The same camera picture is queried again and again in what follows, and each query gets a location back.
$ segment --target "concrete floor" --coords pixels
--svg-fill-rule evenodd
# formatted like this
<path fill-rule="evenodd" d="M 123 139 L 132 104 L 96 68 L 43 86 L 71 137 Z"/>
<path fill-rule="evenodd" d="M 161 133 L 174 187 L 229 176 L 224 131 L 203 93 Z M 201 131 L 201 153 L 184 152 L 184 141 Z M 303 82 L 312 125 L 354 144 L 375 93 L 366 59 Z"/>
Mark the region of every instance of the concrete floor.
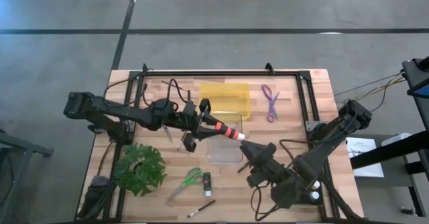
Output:
<path fill-rule="evenodd" d="M 122 28 L 129 0 L 0 0 L 0 29 Z M 429 0 L 137 0 L 130 28 L 428 27 Z M 62 114 L 69 91 L 102 94 L 119 35 L 0 35 L 0 127 L 43 146 L 19 195 L 18 223 L 69 221 L 81 191 L 93 134 Z M 127 36 L 120 69 L 327 68 L 334 92 L 394 74 L 401 62 L 429 55 L 428 34 Z M 356 97 L 367 88 L 341 95 Z M 391 87 L 361 133 L 423 130 L 406 83 Z M 362 101 L 376 107 L 381 95 Z M 429 191 L 417 176 L 421 192 Z M 359 186 L 365 215 L 376 221 L 425 223 L 401 215 L 407 189 Z M 425 198 L 426 208 L 429 197 Z M 381 214 L 380 209 L 389 214 Z"/>

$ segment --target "cable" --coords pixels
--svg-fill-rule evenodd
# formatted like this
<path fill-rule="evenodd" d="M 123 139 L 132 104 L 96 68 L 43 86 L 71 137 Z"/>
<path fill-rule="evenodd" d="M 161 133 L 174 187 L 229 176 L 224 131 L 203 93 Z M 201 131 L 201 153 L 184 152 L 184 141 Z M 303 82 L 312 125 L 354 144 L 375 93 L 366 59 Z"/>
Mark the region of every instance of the cable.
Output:
<path fill-rule="evenodd" d="M 121 83 L 126 82 L 126 81 L 128 81 L 128 82 L 133 81 L 133 80 L 137 79 L 137 77 L 139 77 L 139 76 L 143 76 L 143 75 L 142 74 L 136 74 L 135 76 L 129 77 L 129 78 L 125 79 L 125 80 L 120 80 L 119 82 L 113 83 L 112 85 L 108 86 L 105 89 L 105 92 L 103 94 L 103 102 L 104 102 L 104 104 L 106 106 L 108 106 L 108 107 L 124 107 L 124 106 L 128 106 L 128 105 L 130 105 L 132 103 L 135 103 L 142 96 L 142 94 L 144 93 L 144 90 L 142 90 L 142 92 L 140 93 L 140 95 L 138 97 L 136 97 L 134 99 L 134 101 L 130 101 L 130 102 L 124 103 L 124 104 L 114 104 L 114 105 L 108 104 L 108 102 L 106 101 L 106 94 L 107 94 L 107 91 L 111 87 L 116 86 L 116 85 L 121 84 Z"/>
<path fill-rule="evenodd" d="M 401 72 L 400 72 L 400 73 L 397 73 L 397 74 L 393 74 L 393 75 L 391 75 L 391 76 L 387 76 L 387 77 L 381 78 L 381 79 L 379 79 L 379 80 L 374 80 L 373 82 L 369 82 L 369 83 L 367 83 L 367 84 L 363 84 L 363 85 L 361 85 L 361 86 L 355 87 L 355 88 L 350 89 L 350 90 L 347 90 L 347 91 L 343 91 L 343 92 L 340 92 L 340 93 L 334 94 L 334 96 L 338 96 L 338 95 L 341 95 L 341 94 L 344 94 L 344 93 L 348 93 L 349 91 L 353 91 L 353 90 L 356 90 L 356 89 L 360 89 L 361 87 L 366 87 L 366 86 L 368 86 L 368 85 L 374 84 L 374 83 L 376 83 L 376 82 L 379 82 L 379 81 L 382 81 L 382 80 L 385 80 L 385 79 L 389 79 L 389 78 L 391 78 L 391 77 L 393 77 L 393 76 L 397 76 L 397 75 L 399 75 L 399 74 L 401 74 Z"/>
<path fill-rule="evenodd" d="M 356 120 L 356 117 L 357 117 L 357 112 L 355 111 L 355 114 L 353 115 L 353 118 L 346 125 L 345 129 L 348 129 L 350 127 L 350 125 L 352 124 L 352 122 L 354 120 Z M 285 146 L 283 146 L 282 142 L 292 142 L 292 143 L 301 143 L 301 144 L 323 144 L 323 143 L 326 143 L 326 142 L 331 142 L 332 140 L 336 139 L 337 137 L 340 137 L 341 135 L 342 134 L 339 133 L 339 134 L 337 134 L 334 137 L 330 137 L 329 139 L 323 140 L 322 142 L 299 141 L 299 140 L 294 140 L 294 139 L 281 139 L 280 140 L 280 145 L 283 147 L 283 149 L 285 149 L 285 151 L 288 152 L 288 154 L 290 154 L 289 150 Z"/>
<path fill-rule="evenodd" d="M 383 92 L 383 98 L 382 98 L 382 100 L 381 100 L 381 102 L 380 102 L 380 104 L 376 107 L 376 108 L 374 108 L 374 109 L 372 109 L 372 110 L 370 110 L 370 112 L 374 112 L 375 110 L 377 110 L 378 108 L 380 108 L 381 106 L 382 106 L 382 104 L 384 103 L 384 99 L 385 99 L 385 97 L 386 97 L 386 90 L 387 90 L 387 87 L 385 87 L 384 88 L 384 92 Z"/>
<path fill-rule="evenodd" d="M 292 155 L 292 153 L 287 149 L 287 147 L 285 147 L 284 145 L 283 145 L 283 143 L 282 142 L 284 142 L 285 140 L 284 139 L 282 139 L 282 140 L 280 140 L 279 141 L 279 144 L 281 145 L 281 147 L 288 153 L 288 155 L 289 155 L 289 157 L 290 157 L 290 159 L 291 159 L 291 161 L 293 162 L 294 161 L 294 156 Z"/>
<path fill-rule="evenodd" d="M 278 205 L 274 205 L 269 211 L 266 212 L 259 212 L 259 208 L 261 207 L 261 201 L 262 201 L 262 192 L 261 189 L 265 188 L 269 185 L 269 182 L 265 186 L 256 186 L 256 189 L 253 191 L 252 197 L 250 198 L 250 207 L 253 211 L 255 211 L 255 221 L 261 221 L 262 219 L 266 218 L 269 214 L 273 213 L 274 211 L 278 210 Z M 256 191 L 258 191 L 259 198 L 257 201 L 256 209 L 253 207 L 253 197 L 255 196 Z"/>
<path fill-rule="evenodd" d="M 145 91 L 146 91 L 146 88 L 147 88 L 147 84 L 146 84 L 146 83 L 143 85 L 143 90 L 142 90 L 142 94 L 141 94 L 141 97 L 143 98 L 143 102 L 144 102 L 148 107 L 151 107 L 151 108 L 154 108 L 154 109 L 163 109 L 163 108 L 167 107 L 168 100 L 170 100 L 170 91 L 171 91 L 171 87 L 172 87 L 172 83 L 173 83 L 173 82 L 176 84 L 176 85 L 174 85 L 174 86 L 175 86 L 175 87 L 176 87 L 176 89 L 177 89 L 177 93 L 179 94 L 180 99 L 181 99 L 184 103 L 187 103 L 187 101 L 185 101 L 185 99 L 182 97 L 182 94 L 180 94 L 179 84 L 177 83 L 176 79 L 174 79 L 174 78 L 171 78 L 171 79 L 170 79 L 170 81 L 169 81 L 169 83 L 168 83 L 167 97 L 166 97 L 167 101 L 166 101 L 166 103 L 164 104 L 164 106 L 163 106 L 163 107 L 154 107 L 154 106 L 151 106 L 150 104 L 148 104 L 148 103 L 147 103 L 146 98 L 145 98 Z"/>
<path fill-rule="evenodd" d="M 294 163 L 294 156 L 287 149 L 287 147 L 285 147 L 283 145 L 282 140 L 279 141 L 279 144 L 282 146 L 283 149 L 285 149 L 285 151 L 288 153 L 289 157 L 292 160 L 291 164 L 288 166 L 288 168 L 289 168 Z M 255 221 L 261 221 L 264 218 L 266 218 L 269 214 L 271 214 L 274 211 L 277 211 L 279 209 L 279 206 L 276 204 L 270 210 L 268 210 L 266 212 L 259 212 L 259 208 L 261 207 L 261 202 L 262 202 L 262 192 L 261 192 L 261 189 L 267 187 L 269 184 L 272 187 L 273 183 L 271 183 L 271 182 L 267 182 L 267 184 L 265 186 L 256 186 L 256 189 L 253 191 L 252 197 L 250 198 L 250 207 L 255 212 Z M 259 198 L 258 198 L 257 206 L 256 206 L 256 209 L 255 209 L 255 207 L 253 207 L 253 197 L 255 196 L 256 192 L 258 192 Z"/>
<path fill-rule="evenodd" d="M 373 92 L 373 93 L 371 93 L 370 94 L 370 96 L 371 95 L 374 95 L 374 94 L 376 94 L 376 93 L 379 93 L 379 92 L 381 92 L 382 90 L 384 90 L 384 88 L 387 88 L 387 87 L 390 87 L 390 86 L 393 86 L 394 84 L 397 84 L 397 83 L 401 83 L 401 82 L 404 82 L 404 81 L 406 81 L 406 80 L 401 80 L 403 77 L 400 77 L 400 78 L 398 78 L 398 79 L 396 79 L 395 81 L 393 81 L 390 85 L 385 85 L 385 86 L 382 86 L 382 87 L 380 87 L 381 89 L 379 89 L 378 91 L 375 91 L 375 92 Z"/>
<path fill-rule="evenodd" d="M 103 163 L 105 162 L 105 158 L 107 156 L 107 152 L 109 151 L 110 146 L 112 146 L 112 144 L 113 144 L 113 141 L 110 142 L 109 146 L 107 146 L 107 149 L 106 149 L 105 153 L 103 154 L 103 157 L 101 157 L 99 171 L 97 171 L 97 176 L 100 176 L 101 168 L 103 167 Z"/>
<path fill-rule="evenodd" d="M 7 192 L 6 192 L 5 197 L 4 197 L 4 198 L 3 198 L 3 200 L 1 201 L 1 203 L 0 203 L 0 208 L 1 208 L 1 206 L 3 206 L 4 202 L 6 201 L 7 197 L 9 196 L 9 193 L 11 192 L 11 189 L 12 189 L 13 183 L 15 182 L 15 181 L 14 181 L 15 177 L 14 177 L 14 173 L 13 173 L 12 160 L 11 160 L 11 156 L 9 156 L 9 154 L 7 155 L 7 159 L 9 160 L 9 167 L 10 167 L 10 169 L 11 169 L 11 186 L 9 187 L 9 189 L 8 189 L 8 190 L 7 190 Z"/>

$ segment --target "pen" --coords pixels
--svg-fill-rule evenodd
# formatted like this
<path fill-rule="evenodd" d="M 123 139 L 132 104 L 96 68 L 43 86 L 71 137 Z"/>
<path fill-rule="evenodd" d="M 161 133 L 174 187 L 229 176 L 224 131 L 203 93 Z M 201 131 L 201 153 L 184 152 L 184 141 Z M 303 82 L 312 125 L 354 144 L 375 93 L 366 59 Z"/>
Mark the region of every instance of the pen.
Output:
<path fill-rule="evenodd" d="M 189 214 L 189 215 L 188 215 L 188 218 L 193 217 L 195 214 L 197 214 L 197 213 L 199 213 L 200 211 L 204 210 L 204 209 L 205 209 L 205 208 L 207 208 L 209 205 L 211 205 L 211 204 L 215 203 L 215 201 L 216 201 L 216 200 L 213 200 L 213 201 L 211 201 L 211 202 L 209 202 L 209 203 L 205 204 L 205 206 L 203 206 L 203 207 L 199 208 L 198 210 L 194 211 L 193 213 Z"/>

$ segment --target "artificial plant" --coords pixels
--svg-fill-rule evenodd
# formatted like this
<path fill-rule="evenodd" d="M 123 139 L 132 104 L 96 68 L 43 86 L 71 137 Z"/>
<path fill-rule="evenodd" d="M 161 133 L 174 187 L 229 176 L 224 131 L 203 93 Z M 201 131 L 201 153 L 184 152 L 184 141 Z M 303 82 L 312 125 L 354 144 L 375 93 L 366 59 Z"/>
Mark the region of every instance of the artificial plant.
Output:
<path fill-rule="evenodd" d="M 113 173 L 119 187 L 142 197 L 162 185 L 167 176 L 166 162 L 156 148 L 131 144 L 124 150 L 125 155 L 116 163 Z"/>

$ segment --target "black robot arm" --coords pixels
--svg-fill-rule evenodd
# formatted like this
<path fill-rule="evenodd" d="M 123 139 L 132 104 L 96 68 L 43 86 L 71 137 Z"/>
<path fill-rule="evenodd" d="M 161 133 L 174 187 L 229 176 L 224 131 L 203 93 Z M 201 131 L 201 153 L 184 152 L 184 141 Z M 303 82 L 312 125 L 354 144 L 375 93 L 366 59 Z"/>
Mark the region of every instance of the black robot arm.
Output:
<path fill-rule="evenodd" d="M 244 135 L 227 127 L 222 121 L 210 115 L 211 107 L 208 99 L 201 100 L 200 113 L 196 112 L 196 105 L 192 101 L 186 103 L 182 112 L 177 111 L 178 105 L 169 99 L 159 99 L 152 102 L 145 109 L 138 109 L 108 101 L 92 93 L 73 93 L 68 95 L 64 114 L 71 119 L 86 119 L 92 123 L 88 128 L 98 133 L 100 129 L 107 131 L 110 138 L 130 144 L 133 140 L 128 129 L 131 122 L 157 131 L 163 125 L 188 131 L 184 138 L 186 150 L 194 152 L 195 139 L 203 140 L 214 135 L 223 134 L 231 139 L 244 139 Z M 106 115 L 118 117 L 120 121 L 113 121 Z M 201 123 L 214 126 L 207 128 Z"/>
<path fill-rule="evenodd" d="M 258 187 L 264 181 L 271 184 L 271 199 L 275 208 L 289 209 L 302 196 L 311 191 L 316 180 L 324 183 L 333 199 L 348 219 L 356 222 L 362 219 L 356 215 L 341 198 L 333 184 L 322 173 L 324 161 L 343 142 L 343 140 L 358 129 L 368 127 L 371 112 L 356 101 L 349 101 L 339 111 L 339 116 L 330 123 L 318 123 L 308 134 L 312 150 L 296 156 L 289 166 L 284 167 L 273 159 L 276 146 L 272 143 L 261 145 L 243 140 L 241 151 L 249 161 L 251 175 L 247 182 L 251 188 Z M 257 219 L 265 218 L 269 213 Z"/>

